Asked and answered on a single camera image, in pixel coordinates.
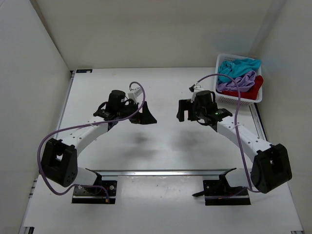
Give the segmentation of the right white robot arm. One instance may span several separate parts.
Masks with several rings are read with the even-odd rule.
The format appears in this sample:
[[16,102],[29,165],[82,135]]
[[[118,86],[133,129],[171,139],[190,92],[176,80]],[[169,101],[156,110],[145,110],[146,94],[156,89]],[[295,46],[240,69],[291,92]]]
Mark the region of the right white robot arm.
[[286,147],[280,143],[273,145],[240,125],[237,114],[218,108],[214,92],[199,91],[191,99],[181,99],[176,117],[180,122],[187,119],[209,126],[235,144],[240,149],[242,161],[248,157],[253,164],[243,172],[250,189],[256,188],[266,194],[292,179]]

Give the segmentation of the teal t shirt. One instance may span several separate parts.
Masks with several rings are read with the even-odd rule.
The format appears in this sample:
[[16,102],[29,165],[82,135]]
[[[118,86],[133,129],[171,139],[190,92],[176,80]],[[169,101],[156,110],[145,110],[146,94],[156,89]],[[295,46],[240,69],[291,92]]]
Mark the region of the teal t shirt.
[[257,71],[261,65],[259,59],[235,59],[233,61],[223,61],[218,67],[218,74],[229,76],[233,79],[241,77],[250,71]]

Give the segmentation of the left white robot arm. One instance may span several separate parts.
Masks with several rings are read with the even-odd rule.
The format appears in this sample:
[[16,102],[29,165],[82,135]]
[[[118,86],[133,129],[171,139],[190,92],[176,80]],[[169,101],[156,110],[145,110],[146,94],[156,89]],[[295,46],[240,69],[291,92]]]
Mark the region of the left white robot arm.
[[64,139],[50,137],[44,140],[39,149],[39,172],[46,181],[53,181],[68,188],[73,184],[85,186],[91,195],[102,190],[102,183],[95,171],[80,168],[78,156],[101,135],[109,132],[121,121],[129,120],[133,124],[156,124],[157,120],[148,109],[144,100],[137,98],[144,95],[138,87],[128,94],[121,90],[112,90],[108,100],[102,103],[87,123],[71,127],[72,133]]

